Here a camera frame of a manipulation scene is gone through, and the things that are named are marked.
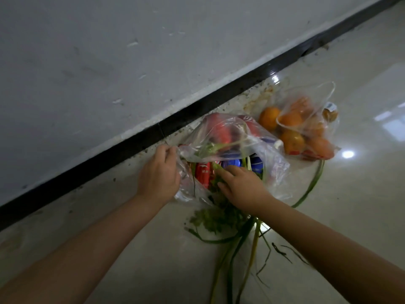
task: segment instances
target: wall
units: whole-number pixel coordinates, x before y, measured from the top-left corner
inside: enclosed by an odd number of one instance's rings
[[[377,0],[1,0],[0,205]]]

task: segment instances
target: red can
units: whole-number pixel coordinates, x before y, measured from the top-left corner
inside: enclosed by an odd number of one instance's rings
[[[211,163],[197,163],[196,164],[196,179],[206,188],[209,187],[211,173]]]

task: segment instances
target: white tile floor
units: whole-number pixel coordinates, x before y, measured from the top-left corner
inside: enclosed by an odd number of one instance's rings
[[[325,164],[316,188],[300,211],[347,235],[387,260],[405,268],[405,2],[357,27],[328,47],[320,48],[277,75],[275,87],[333,80],[341,125],[336,143],[342,151]],[[217,111],[252,107],[271,79]],[[166,141],[180,142],[198,121]],[[0,233],[0,285],[45,256],[66,239],[131,197],[137,172],[155,145],[103,173],[18,224]],[[353,151],[352,158],[342,152]],[[291,161],[292,203],[305,191],[315,164]],[[207,303],[220,248],[202,244],[183,230],[192,206],[167,205],[129,244],[89,298],[88,303]],[[275,233],[267,239],[286,244]],[[249,248],[236,262],[245,269]],[[257,264],[267,254],[259,242]],[[251,276],[243,303],[345,303],[314,270],[291,255],[291,265],[272,253],[261,278]],[[218,295],[223,303],[224,295]]]

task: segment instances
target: plastic bag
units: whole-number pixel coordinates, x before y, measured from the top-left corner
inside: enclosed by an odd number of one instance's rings
[[[212,113],[205,116],[179,149],[181,184],[175,197],[180,201],[199,199],[212,204],[213,200],[219,198],[215,190],[210,188],[215,185],[214,166],[221,161],[251,157],[252,166],[256,161],[262,161],[262,172],[256,172],[275,196],[278,196],[277,184],[289,168],[289,163],[281,155],[284,151],[281,140],[246,115]],[[194,177],[193,169],[198,168],[202,169],[208,183],[201,183]]]
[[[339,124],[335,104],[328,102],[334,82],[277,92],[266,104],[259,123],[278,136],[287,155],[328,160],[340,149],[331,143]]]

